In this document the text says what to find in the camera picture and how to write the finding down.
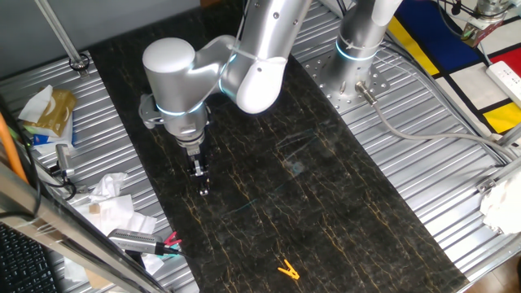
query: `black marble surface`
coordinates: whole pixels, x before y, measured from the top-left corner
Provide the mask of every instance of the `black marble surface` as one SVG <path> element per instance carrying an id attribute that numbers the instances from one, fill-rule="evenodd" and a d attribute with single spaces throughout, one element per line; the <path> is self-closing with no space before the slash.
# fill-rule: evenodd
<path id="1" fill-rule="evenodd" d="M 283 90 L 250 116 L 208 100 L 212 193 L 201 197 L 173 136 L 138 116 L 141 56 L 161 37 L 196 50 L 234 34 L 229 1 L 90 48 L 169 222 L 204 292 L 452 292 L 466 283 L 304 69 L 291 58 Z M 277 271 L 288 261 L 294 281 Z"/>

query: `power strip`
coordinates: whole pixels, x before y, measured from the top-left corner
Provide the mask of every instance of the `power strip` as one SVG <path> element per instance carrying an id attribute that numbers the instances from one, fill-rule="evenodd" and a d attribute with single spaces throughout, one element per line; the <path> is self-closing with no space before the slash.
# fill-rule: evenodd
<path id="1" fill-rule="evenodd" d="M 487 68 L 487 74 L 514 103 L 521 107 L 521 78 L 512 68 L 505 62 L 499 61 Z"/>

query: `black keyboard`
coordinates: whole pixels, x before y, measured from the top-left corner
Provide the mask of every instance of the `black keyboard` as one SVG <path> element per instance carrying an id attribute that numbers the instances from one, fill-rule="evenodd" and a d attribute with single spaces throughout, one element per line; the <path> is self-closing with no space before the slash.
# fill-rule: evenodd
<path id="1" fill-rule="evenodd" d="M 0 224 L 0 291 L 59 292 L 43 247 L 4 224 Z"/>

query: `clothespin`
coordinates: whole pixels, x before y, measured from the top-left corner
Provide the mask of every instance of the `clothespin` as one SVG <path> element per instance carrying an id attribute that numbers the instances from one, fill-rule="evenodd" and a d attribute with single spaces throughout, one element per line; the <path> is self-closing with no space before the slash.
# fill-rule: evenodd
<path id="1" fill-rule="evenodd" d="M 173 240 L 176 237 L 176 234 L 177 234 L 177 231 L 174 231 L 172 234 L 170 234 L 170 236 L 166 240 L 164 240 L 164 244 L 171 247 L 171 246 L 181 243 L 182 242 L 181 239 Z"/>
<path id="2" fill-rule="evenodd" d="M 290 263 L 287 260 L 284 260 L 284 262 L 286 263 L 286 265 L 289 269 L 288 270 L 282 269 L 282 268 L 277 268 L 277 269 L 279 271 L 285 273 L 286 275 L 290 276 L 292 279 L 298 280 L 300 278 L 299 274 L 295 271 L 295 269 L 293 269 L 293 267 L 290 265 Z"/>

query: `corrugated metal panel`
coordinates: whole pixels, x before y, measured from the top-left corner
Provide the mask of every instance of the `corrugated metal panel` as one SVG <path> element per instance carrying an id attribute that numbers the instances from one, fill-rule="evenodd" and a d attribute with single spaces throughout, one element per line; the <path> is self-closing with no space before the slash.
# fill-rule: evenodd
<path id="1" fill-rule="evenodd" d="M 304 21 L 292 54 L 305 66 L 326 59 L 333 49 L 340 19 L 319 1 Z M 391 51 L 377 56 L 421 76 Z M 440 97 L 409 73 L 375 59 L 389 81 L 379 105 L 391 124 L 406 133 L 467 133 L 467 127 Z M 521 250 L 521 238 L 496 234 L 483 224 L 481 195 L 475 188 L 497 171 L 497 161 L 480 145 L 460 139 L 409 141 L 393 136 L 364 101 L 352 101 L 342 118 L 360 144 L 396 187 L 449 259 L 474 281 Z"/>
<path id="2" fill-rule="evenodd" d="M 154 233 L 165 239 L 172 233 L 172 229 L 96 70 L 95 63 L 90 65 L 89 72 L 89 78 L 80 79 L 68 66 L 68 59 L 64 59 L 0 82 L 0 94 L 7 101 L 10 110 L 18 115 L 28 99 L 43 86 L 52 85 L 71 90 L 78 99 L 73 114 L 77 140 L 74 150 L 71 151 L 72 162 L 76 167 L 72 181 L 87 185 L 89 190 L 93 190 L 107 173 L 128 173 L 121 194 L 132 195 L 136 212 L 157 219 Z M 39 155 L 38 159 L 44 165 L 51 166 L 56 162 L 56 155 Z M 77 196 L 73 203 L 80 202 L 82 197 Z M 51 256 L 60 285 L 65 292 L 104 292 L 110 289 L 109 287 L 95 290 L 88 282 L 70 282 L 64 279 L 63 257 L 58 253 Z M 154 277 L 162 285 L 172 287 L 176 292 L 199 292 L 194 276 L 183 257 L 165 259 L 163 267 Z"/>

